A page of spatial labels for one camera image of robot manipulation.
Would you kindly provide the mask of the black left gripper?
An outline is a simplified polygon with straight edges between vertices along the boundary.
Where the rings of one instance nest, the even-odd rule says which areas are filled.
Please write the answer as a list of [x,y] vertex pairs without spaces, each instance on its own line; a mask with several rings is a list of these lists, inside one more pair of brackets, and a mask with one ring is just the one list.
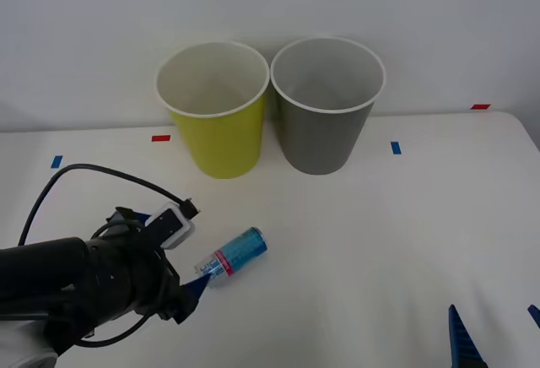
[[116,208],[87,242],[96,290],[89,297],[89,320],[98,327],[129,312],[141,319],[128,330],[137,331],[156,315],[177,324],[196,309],[210,274],[180,284],[165,251],[182,240],[182,212],[164,206],[149,215]]

